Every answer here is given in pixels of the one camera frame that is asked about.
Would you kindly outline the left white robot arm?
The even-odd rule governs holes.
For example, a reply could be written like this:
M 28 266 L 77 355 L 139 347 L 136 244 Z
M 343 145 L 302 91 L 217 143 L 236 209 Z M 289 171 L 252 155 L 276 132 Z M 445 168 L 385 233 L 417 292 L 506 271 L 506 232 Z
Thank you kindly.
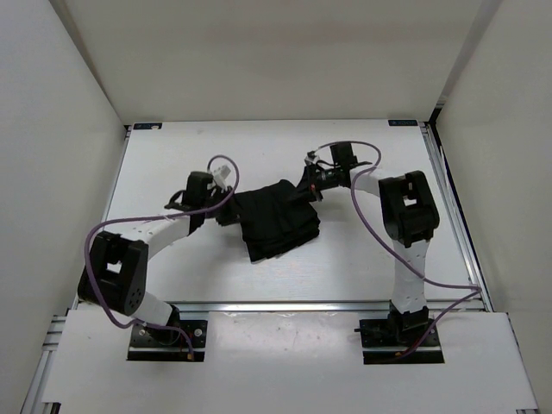
M 100 223 L 85 239 L 78 298 L 102 307 L 119 328 L 142 324 L 151 327 L 151 335 L 160 344 L 175 343 L 181 325 L 169 303 L 147 292 L 148 262 L 206 220 L 219 217 L 234 192 L 230 186 L 219 185 L 208 185 L 205 191 L 178 191 L 160 215 Z

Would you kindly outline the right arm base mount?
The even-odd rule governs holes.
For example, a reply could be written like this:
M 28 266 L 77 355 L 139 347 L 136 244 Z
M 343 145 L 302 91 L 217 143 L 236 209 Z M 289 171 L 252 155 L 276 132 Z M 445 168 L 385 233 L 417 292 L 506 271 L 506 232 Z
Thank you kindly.
M 361 319 L 354 329 L 361 336 L 364 365 L 443 364 L 435 320 L 424 306 L 400 313 L 392 304 L 386 318 Z

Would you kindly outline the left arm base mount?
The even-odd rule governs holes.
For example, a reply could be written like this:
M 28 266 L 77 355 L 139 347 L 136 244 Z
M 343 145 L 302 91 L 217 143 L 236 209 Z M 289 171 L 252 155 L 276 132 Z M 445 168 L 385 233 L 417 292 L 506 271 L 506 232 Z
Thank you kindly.
M 169 325 L 180 328 L 190 339 L 192 350 L 185 337 L 174 330 L 141 328 L 131 330 L 128 361 L 147 362 L 203 362 L 208 333 L 208 320 L 183 318 L 179 309 L 172 306 Z

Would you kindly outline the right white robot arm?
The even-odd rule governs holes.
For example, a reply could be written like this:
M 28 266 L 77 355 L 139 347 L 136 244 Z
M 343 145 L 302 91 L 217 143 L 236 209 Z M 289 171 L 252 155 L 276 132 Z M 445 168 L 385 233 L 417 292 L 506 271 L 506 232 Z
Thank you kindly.
M 295 200 L 317 201 L 322 192 L 338 186 L 379 198 L 385 231 L 395 258 L 387 334 L 405 345 L 428 324 L 425 297 L 425 258 L 440 217 L 428 181 L 421 171 L 393 173 L 380 167 L 354 169 L 306 166 Z

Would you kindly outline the black pleated skirt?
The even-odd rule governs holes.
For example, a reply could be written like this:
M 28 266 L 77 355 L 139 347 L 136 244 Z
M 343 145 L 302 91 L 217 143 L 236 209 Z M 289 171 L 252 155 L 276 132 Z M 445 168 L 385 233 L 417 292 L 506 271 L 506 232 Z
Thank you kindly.
M 294 185 L 285 179 L 234 195 L 251 262 L 271 259 L 317 238 L 320 220 L 309 203 L 294 204 Z

